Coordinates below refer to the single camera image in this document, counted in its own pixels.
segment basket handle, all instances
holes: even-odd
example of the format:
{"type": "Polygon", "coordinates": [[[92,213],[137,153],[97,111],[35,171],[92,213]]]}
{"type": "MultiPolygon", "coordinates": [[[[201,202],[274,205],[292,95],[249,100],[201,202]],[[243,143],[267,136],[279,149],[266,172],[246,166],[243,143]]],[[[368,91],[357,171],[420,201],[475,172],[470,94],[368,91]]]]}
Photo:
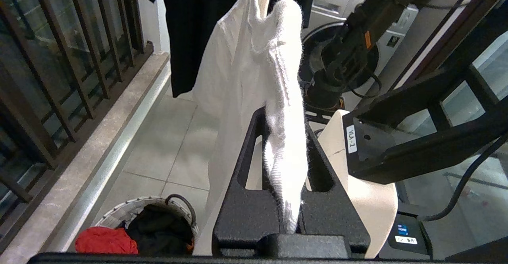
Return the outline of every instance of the basket handle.
{"type": "Polygon", "coordinates": [[[172,199],[173,197],[176,197],[178,199],[180,199],[181,201],[183,201],[185,203],[185,205],[187,206],[187,208],[190,210],[190,216],[191,216],[191,226],[195,226],[196,225],[196,212],[194,211],[194,208],[192,207],[191,203],[185,198],[185,197],[182,197],[181,195],[179,194],[170,194],[166,199],[165,199],[165,204],[168,205],[169,204],[169,200],[172,199]]]}

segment black cloth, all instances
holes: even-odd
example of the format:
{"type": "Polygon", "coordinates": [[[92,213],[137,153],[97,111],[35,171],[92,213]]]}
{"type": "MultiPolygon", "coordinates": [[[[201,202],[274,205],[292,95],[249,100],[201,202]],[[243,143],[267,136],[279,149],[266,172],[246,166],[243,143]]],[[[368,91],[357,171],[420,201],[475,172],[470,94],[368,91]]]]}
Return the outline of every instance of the black cloth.
{"type": "MultiPolygon", "coordinates": [[[[270,0],[269,10],[277,0],[270,0]]],[[[296,0],[307,27],[312,0],[296,0]]],[[[164,0],[171,48],[173,97],[194,87],[201,57],[216,22],[236,0],[164,0]]]]}
{"type": "Polygon", "coordinates": [[[171,210],[149,204],[132,220],[127,235],[138,244],[139,255],[168,256],[187,254],[192,245],[192,229],[171,210]]]}

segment laundry basket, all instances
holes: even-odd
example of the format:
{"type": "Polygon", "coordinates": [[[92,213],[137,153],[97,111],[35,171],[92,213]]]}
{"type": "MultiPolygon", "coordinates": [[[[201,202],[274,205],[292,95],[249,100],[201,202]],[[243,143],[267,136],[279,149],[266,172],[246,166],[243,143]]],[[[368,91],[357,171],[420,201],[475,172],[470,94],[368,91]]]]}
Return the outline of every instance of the laundry basket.
{"type": "Polygon", "coordinates": [[[145,206],[154,204],[156,206],[166,206],[176,215],[182,216],[189,223],[192,228],[194,239],[198,236],[198,226],[196,225],[196,213],[192,208],[191,203],[179,194],[171,194],[166,199],[162,197],[138,197],[135,199],[123,202],[111,210],[109,210],[95,226],[104,226],[109,228],[119,228],[125,221],[136,217],[145,206]],[[183,207],[181,204],[173,201],[173,198],[180,199],[187,206],[183,207]]]}

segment front-loading washing machine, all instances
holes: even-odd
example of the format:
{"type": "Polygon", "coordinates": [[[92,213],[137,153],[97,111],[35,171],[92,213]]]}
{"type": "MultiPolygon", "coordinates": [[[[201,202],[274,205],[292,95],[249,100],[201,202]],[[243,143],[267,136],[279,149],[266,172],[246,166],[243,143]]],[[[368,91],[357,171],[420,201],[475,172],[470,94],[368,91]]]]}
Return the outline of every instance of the front-loading washing machine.
{"type": "MultiPolygon", "coordinates": [[[[302,86],[305,86],[306,83],[310,84],[314,73],[323,67],[320,61],[321,50],[327,44],[326,41],[334,36],[349,14],[354,12],[354,9],[363,1],[313,0],[309,27],[302,31],[303,55],[299,74],[302,86]]],[[[390,26],[370,50],[366,69],[355,81],[348,81],[354,92],[348,91],[342,94],[346,110],[353,110],[362,99],[360,96],[364,96],[374,84],[372,73],[378,76],[383,70],[399,47],[417,14],[416,7],[407,7],[399,20],[390,26]]]]}

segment red cloth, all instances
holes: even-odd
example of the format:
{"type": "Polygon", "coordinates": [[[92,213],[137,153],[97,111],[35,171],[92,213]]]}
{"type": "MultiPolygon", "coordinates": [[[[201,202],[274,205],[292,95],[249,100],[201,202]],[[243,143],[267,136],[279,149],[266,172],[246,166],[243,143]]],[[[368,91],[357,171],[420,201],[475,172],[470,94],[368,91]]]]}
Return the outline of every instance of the red cloth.
{"type": "Polygon", "coordinates": [[[87,228],[79,234],[75,246],[78,253],[138,253],[136,241],[132,240],[123,228],[87,228]]]}

